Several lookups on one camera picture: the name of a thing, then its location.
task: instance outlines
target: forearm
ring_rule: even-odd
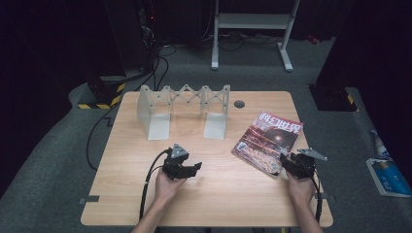
[[[299,220],[300,230],[303,233],[324,232],[320,224],[316,221],[309,204],[295,204],[294,209],[296,210],[297,218]]]
[[[163,216],[167,204],[154,201],[139,223],[133,228],[132,233],[151,233],[155,232],[160,218]]]

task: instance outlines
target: wooden table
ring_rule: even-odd
[[[230,153],[260,111],[268,111],[292,120],[299,120],[292,97],[285,91],[231,91],[224,140],[203,138],[204,119],[199,107],[175,104],[170,137],[149,141],[136,113],[139,92],[127,92],[103,153],[87,202],[84,225],[135,225],[144,181],[155,157],[178,143],[190,153],[184,165],[203,162],[197,176],[188,179],[171,203],[159,226],[297,226],[295,212],[287,191],[287,181],[264,175],[261,171]],[[237,109],[234,101],[246,106]],[[296,141],[296,149],[308,148],[304,134]],[[159,159],[162,165],[165,155]],[[154,200],[155,174],[152,176],[145,211]],[[312,200],[312,209],[316,201]],[[324,200],[321,226],[333,223]]]

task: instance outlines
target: person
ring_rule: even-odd
[[[315,187],[312,181],[310,179],[298,180],[289,172],[287,172],[287,175],[289,179],[288,189],[301,231],[303,233],[324,232],[310,208],[310,201],[315,194]],[[155,180],[154,201],[131,232],[155,232],[164,211],[178,193],[179,187],[186,180],[187,179],[178,179],[172,181],[166,176],[162,169],[159,169]]]

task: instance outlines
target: magazine cover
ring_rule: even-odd
[[[282,169],[281,153],[291,152],[302,131],[302,122],[260,112],[231,152],[262,172],[277,177]]]
[[[393,161],[369,158],[366,164],[381,195],[412,196],[412,189]]]

